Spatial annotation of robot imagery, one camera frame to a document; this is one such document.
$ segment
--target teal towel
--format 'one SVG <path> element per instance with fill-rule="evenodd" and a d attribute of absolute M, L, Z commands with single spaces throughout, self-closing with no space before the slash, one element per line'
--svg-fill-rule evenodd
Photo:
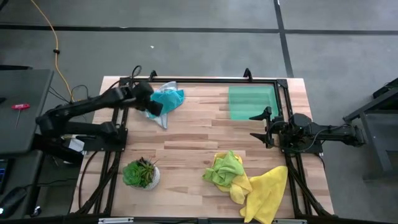
<path fill-rule="evenodd" d="M 163 104 L 160 116 L 167 114 L 182 104 L 184 101 L 183 90 L 166 90 L 164 92 L 155 92 L 150 96 L 150 99 L 158 103 Z M 155 118 L 153 114 L 150 114 L 149 118 Z"/>

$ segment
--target yellow towel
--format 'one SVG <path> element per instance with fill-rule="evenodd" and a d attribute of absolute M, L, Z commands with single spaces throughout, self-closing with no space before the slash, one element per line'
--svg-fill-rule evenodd
<path fill-rule="evenodd" d="M 269 172 L 250 178 L 253 191 L 248 195 L 246 206 L 239 212 L 248 223 L 253 218 L 263 224 L 271 224 L 284 195 L 287 167 L 279 166 Z"/>
<path fill-rule="evenodd" d="M 217 158 L 224 158 L 225 155 L 226 155 L 225 152 L 216 153 L 216 155 L 214 156 L 214 162 L 216 161 Z M 238 159 L 240 164 L 243 164 L 242 158 L 239 155 L 234 154 L 234 156 L 235 156 L 235 158 Z M 240 205 L 242 205 L 244 203 L 245 196 L 249 192 L 252 192 L 251 184 L 249 182 L 248 176 L 246 175 L 246 172 L 244 172 L 243 175 L 237 175 L 232 180 L 230 187 L 224 187 L 224 186 L 221 186 L 218 184 L 216 184 L 216 186 L 222 192 L 229 192 L 229 195 L 231 196 L 232 201 L 234 201 L 235 203 L 238 203 Z"/>

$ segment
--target wooden tabletop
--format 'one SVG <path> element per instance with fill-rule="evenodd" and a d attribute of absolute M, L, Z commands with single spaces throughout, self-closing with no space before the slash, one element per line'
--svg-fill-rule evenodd
<path fill-rule="evenodd" d="M 119 77 L 104 77 L 101 92 L 118 79 Z M 290 78 L 287 81 L 294 113 L 312 117 L 303 79 Z M 161 83 L 151 85 L 157 89 Z M 240 217 L 239 209 L 243 206 L 234 203 L 227 193 L 202 179 L 205 168 L 211 166 L 215 153 L 233 150 L 239 154 L 249 177 L 285 165 L 285 159 L 278 148 L 266 149 L 259 140 L 249 135 L 250 132 L 264 132 L 262 121 L 229 119 L 228 87 L 231 85 L 248 84 L 179 83 L 178 89 L 184 90 L 185 101 L 168 114 L 167 130 L 146 119 L 140 112 L 129 110 L 129 134 L 119 167 L 112 216 Z M 281 98 L 284 116 L 287 117 L 282 92 Z M 96 111 L 93 122 L 99 124 L 111 121 L 112 112 L 111 109 Z M 91 153 L 85 156 L 81 171 L 90 155 Z M 83 203 L 98 185 L 103 157 L 103 152 L 97 153 L 88 166 L 83 180 Z M 160 182 L 154 190 L 137 190 L 123 183 L 123 167 L 140 157 L 157 161 Z M 322 162 L 312 154 L 303 154 L 302 160 L 309 189 L 324 208 L 333 213 Z M 77 192 L 78 187 L 71 212 L 78 208 Z M 304 211 L 299 187 L 297 193 L 300 207 Z M 294 214 L 287 183 L 276 218 L 291 217 Z"/>

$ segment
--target green cloth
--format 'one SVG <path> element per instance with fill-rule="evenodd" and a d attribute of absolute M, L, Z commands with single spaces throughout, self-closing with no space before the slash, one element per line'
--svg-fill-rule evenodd
<path fill-rule="evenodd" d="M 229 187 L 237 175 L 243 175 L 242 164 L 235 158 L 234 152 L 230 150 L 225 157 L 216 158 L 212 168 L 206 168 L 203 178 L 214 184 Z"/>

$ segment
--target gray floor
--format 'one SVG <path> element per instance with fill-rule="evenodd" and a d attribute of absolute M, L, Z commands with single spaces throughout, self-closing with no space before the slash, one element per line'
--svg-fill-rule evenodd
<path fill-rule="evenodd" d="M 271 0 L 37 0 L 57 25 L 276 29 Z M 286 29 L 398 30 L 395 0 L 280 0 Z M 30 1 L 11 1 L 0 22 L 45 24 Z M 85 84 L 91 95 L 104 75 L 143 73 L 240 77 L 287 77 L 279 34 L 189 32 L 58 32 L 60 67 L 71 86 Z M 314 121 L 341 124 L 341 118 L 370 100 L 396 78 L 398 35 L 287 35 L 294 77 L 304 78 Z M 0 30 L 0 64 L 53 69 L 49 31 Z M 52 86 L 67 91 L 59 77 Z M 85 97 L 83 90 L 77 92 Z M 46 108 L 59 104 L 49 97 Z M 372 150 L 325 143 L 326 176 L 335 213 L 345 218 L 396 222 L 394 183 L 365 184 L 378 169 Z M 44 204 L 65 202 L 47 215 L 66 212 L 63 187 L 51 187 Z"/>

